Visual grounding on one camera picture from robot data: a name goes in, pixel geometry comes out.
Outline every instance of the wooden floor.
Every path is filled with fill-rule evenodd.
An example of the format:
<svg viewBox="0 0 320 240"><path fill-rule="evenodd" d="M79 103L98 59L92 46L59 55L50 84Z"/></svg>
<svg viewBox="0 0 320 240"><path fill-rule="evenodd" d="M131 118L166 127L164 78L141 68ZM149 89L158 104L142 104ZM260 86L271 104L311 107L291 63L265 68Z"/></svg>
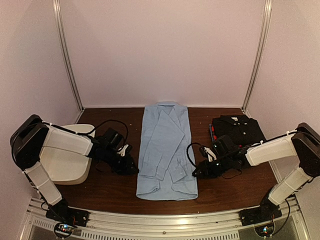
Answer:
<svg viewBox="0 0 320 240"><path fill-rule="evenodd" d="M242 114L237 108L189 108L192 141L210 146L209 123L220 115ZM142 129L143 108L86 109L78 123L97 126L104 120L117 119L129 127L128 143L133 146L131 155L138 161ZM96 135L102 135L108 127L125 133L118 123L105 124ZM203 160L197 148L196 162ZM79 185L57 186L71 207L125 214L189 214L210 213L258 205L266 192L277 182L268 163L243 170L233 179L198 179L198 195L194 200L148 201L136 197L137 176L119 176L111 173L106 163L97 167L92 162L86 181ZM230 171L226 177L237 174Z"/></svg>

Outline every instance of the white wall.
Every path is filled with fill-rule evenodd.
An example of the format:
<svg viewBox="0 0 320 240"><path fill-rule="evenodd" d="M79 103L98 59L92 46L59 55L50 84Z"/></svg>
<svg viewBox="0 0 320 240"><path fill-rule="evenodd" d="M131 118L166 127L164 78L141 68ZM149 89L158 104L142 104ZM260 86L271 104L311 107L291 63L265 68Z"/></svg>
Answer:
<svg viewBox="0 0 320 240"><path fill-rule="evenodd" d="M17 238L33 190L11 158L13 132L31 115L76 120L51 0L0 1L0 239Z"/></svg>
<svg viewBox="0 0 320 240"><path fill-rule="evenodd" d="M240 107L264 0L61 1L85 107Z"/></svg>
<svg viewBox="0 0 320 240"><path fill-rule="evenodd" d="M267 138L301 122L320 133L320 2L273 1L270 31L249 113ZM298 159L278 160L282 176ZM320 178L297 194L311 239L319 239Z"/></svg>

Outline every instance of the folded shirt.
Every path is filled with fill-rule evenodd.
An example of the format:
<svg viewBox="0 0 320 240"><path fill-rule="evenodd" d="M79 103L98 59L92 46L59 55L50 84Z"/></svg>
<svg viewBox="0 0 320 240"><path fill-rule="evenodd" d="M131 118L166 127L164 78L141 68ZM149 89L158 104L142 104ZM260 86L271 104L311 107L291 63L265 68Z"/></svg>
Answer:
<svg viewBox="0 0 320 240"><path fill-rule="evenodd" d="M146 106L142 121L136 196L146 200L198 197L194 167L187 159L191 142L188 108L175 102ZM192 149L190 158L195 162Z"/></svg>

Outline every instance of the cable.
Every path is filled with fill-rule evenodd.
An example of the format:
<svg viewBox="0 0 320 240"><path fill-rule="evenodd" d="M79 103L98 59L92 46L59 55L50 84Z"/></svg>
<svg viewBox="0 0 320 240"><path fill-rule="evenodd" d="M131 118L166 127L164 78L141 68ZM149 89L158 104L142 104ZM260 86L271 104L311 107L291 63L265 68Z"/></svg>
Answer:
<svg viewBox="0 0 320 240"><path fill-rule="evenodd" d="M44 201L43 203L41 203L41 209L42 210L45 210L45 211L48 211L47 209L44 209L44 204L45 204L46 202Z"/></svg>
<svg viewBox="0 0 320 240"><path fill-rule="evenodd" d="M50 209L50 211L53 212L53 214L54 214L56 217L62 219L62 220L66 223L67 220L66 220L64 217L59 216L59 215L52 209L52 207L50 206L50 204L48 204L47 200L45 200L45 201L46 201L46 205L48 206L48 208Z"/></svg>
<svg viewBox="0 0 320 240"><path fill-rule="evenodd" d="M59 125L55 125L55 124L50 124L49 122L42 122L43 124L46 124L46 125L49 125L49 126L52 126L54 128L57 128L57 129L60 129L62 131L66 131L68 133L71 133L71 134L76 134L76 135L79 135L79 136L89 136L90 134L92 134L95 130L97 130L98 128L100 128L102 125L104 125L105 123L109 123L109 122L115 122L115 123L119 123L119 124L122 124L124 127L125 127L125 130L126 130L126 133L125 133L125 137L123 139L123 144L122 146L120 147L120 149L117 150L117 152L120 152L124 146L126 145L126 142L127 142L127 139L128 139L128 135L129 135L129 128L128 126L123 122L123 121L119 121L119 120L115 120L115 119L108 119L108 120L105 120L103 122L101 122L98 126L94 127L91 131L89 132L75 132L75 131L72 131L70 129L67 129L67 128L64 128L62 126L59 126Z"/></svg>
<svg viewBox="0 0 320 240"><path fill-rule="evenodd" d="M191 160L190 156L189 156L189 148L192 146L192 145L199 145L201 147L204 147L202 144L198 143L198 142L192 142L190 143L187 147L186 147L186 156L189 160L189 162L192 164L192 166L194 166L195 168L197 167L197 165Z"/></svg>
<svg viewBox="0 0 320 240"><path fill-rule="evenodd" d="M276 139L279 139L279 138L283 138L283 137L285 137L285 136L287 136L287 135L299 134L299 133L300 133L300 134L304 134L304 135L306 135L306 136L309 136L309 137L312 138L315 142L317 142L318 144L320 144L320 141L317 140L317 139L315 138L315 136L313 136L312 134L310 134L310 133L308 133L308 132L305 132L305 131L291 131L291 132L289 132L288 134L283 134L283 135L279 135L279 136L273 137L273 138L271 138L271 139L268 139L268 140L264 141L262 144L271 142L271 141L276 140ZM244 147L241 147L240 149L241 149L241 150L242 150L242 149L249 149L249 148L253 148L253 147L259 146L259 145L261 145L261 143L255 143L255 144L250 145L250 146L244 146Z"/></svg>
<svg viewBox="0 0 320 240"><path fill-rule="evenodd" d="M290 204L289 204L289 202L288 202L287 199L285 200L285 202L286 202L286 204L288 205L288 208L289 208L288 216L286 217L284 223L283 223L282 226L278 229L278 231L276 231L275 233L271 234L271 236L274 236L274 235L278 234L278 233L284 228L284 226L286 225L286 223L287 223L288 220L289 220L291 208L290 208Z"/></svg>
<svg viewBox="0 0 320 240"><path fill-rule="evenodd" d="M53 227L53 232L54 232L54 234L55 234L58 238L66 239L66 238L70 237L70 236L74 233L74 230L75 230L75 229L73 229L73 230L72 230L71 232L69 232L67 235L60 234L60 233L56 232L56 230L59 229L58 226L61 225L61 224L64 225L65 223L64 223L64 222L58 222L56 225L54 225L54 227Z"/></svg>
<svg viewBox="0 0 320 240"><path fill-rule="evenodd" d="M236 175L234 175L234 176L232 176L232 177L225 177L223 174L221 175L221 177L223 177L224 179L227 179L227 180L233 179L233 178L235 178L235 177L237 177L237 176L240 176L240 175L242 174L242 170L241 170L241 169L237 169L237 171L238 171L239 173L236 174Z"/></svg>

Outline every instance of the black shirt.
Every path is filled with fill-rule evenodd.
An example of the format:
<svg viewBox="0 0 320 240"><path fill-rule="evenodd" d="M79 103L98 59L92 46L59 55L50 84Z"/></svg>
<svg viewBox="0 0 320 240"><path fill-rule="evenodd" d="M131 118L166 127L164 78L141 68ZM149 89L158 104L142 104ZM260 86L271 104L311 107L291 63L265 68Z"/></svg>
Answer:
<svg viewBox="0 0 320 240"><path fill-rule="evenodd" d="M266 141L258 121L246 115L221 115L212 119L214 134L219 138L228 135L234 144L251 145Z"/></svg>

